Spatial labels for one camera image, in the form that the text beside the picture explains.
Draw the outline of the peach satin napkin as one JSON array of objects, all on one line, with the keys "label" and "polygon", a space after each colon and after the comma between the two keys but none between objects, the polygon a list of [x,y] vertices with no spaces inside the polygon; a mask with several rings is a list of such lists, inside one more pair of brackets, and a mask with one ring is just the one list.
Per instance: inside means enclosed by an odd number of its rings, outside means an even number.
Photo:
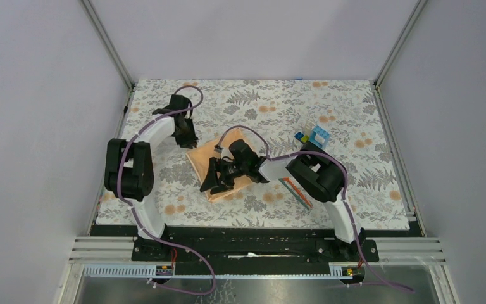
[{"label": "peach satin napkin", "polygon": [[[218,140],[220,139],[221,134],[208,142],[204,142],[198,145],[196,149],[192,149],[186,153],[187,158],[189,159],[193,169],[196,172],[197,178],[199,180],[199,187],[204,182],[206,178],[206,174],[208,172],[209,167],[209,159],[211,157],[219,158],[220,154],[214,151],[214,145],[217,144]],[[226,137],[224,138],[223,142],[221,143],[221,147],[223,148],[223,155],[231,157],[232,155],[228,151],[228,147],[234,141],[238,139],[245,140],[250,147],[252,144],[250,140],[243,134],[240,129],[231,130]],[[251,185],[251,180],[248,177],[238,177],[235,179],[235,185],[232,190],[211,194],[210,190],[203,192],[207,200],[211,203],[218,203],[223,201],[230,201],[236,199],[244,199],[245,194],[243,190],[248,188]]]}]

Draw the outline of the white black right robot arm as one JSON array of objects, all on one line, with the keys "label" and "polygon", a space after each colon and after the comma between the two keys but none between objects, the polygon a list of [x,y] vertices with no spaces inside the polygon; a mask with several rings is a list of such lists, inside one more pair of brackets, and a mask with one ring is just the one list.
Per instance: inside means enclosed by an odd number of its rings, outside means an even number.
[{"label": "white black right robot arm", "polygon": [[348,174],[343,164],[311,141],[304,143],[299,151],[273,158],[257,154],[242,139],[234,141],[228,151],[227,156],[208,160],[202,192],[231,191],[239,177],[247,177],[257,184],[293,178],[314,200],[324,204],[339,240],[340,257],[353,261],[362,254],[361,228],[347,201]]}]

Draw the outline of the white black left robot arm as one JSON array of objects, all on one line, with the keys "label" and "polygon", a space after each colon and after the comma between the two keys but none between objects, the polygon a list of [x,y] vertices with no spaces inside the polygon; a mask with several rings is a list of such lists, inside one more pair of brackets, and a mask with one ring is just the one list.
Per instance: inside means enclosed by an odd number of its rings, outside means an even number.
[{"label": "white black left robot arm", "polygon": [[[193,103],[181,95],[182,89],[195,89],[200,99]],[[141,127],[129,140],[109,140],[104,169],[104,186],[128,206],[140,237],[150,239],[147,252],[155,260],[164,260],[172,248],[196,251],[162,237],[166,227],[153,201],[153,151],[166,138],[172,137],[184,149],[197,147],[198,138],[192,121],[193,110],[204,100],[196,86],[183,86],[175,91],[169,105],[154,111],[153,119]]]}]

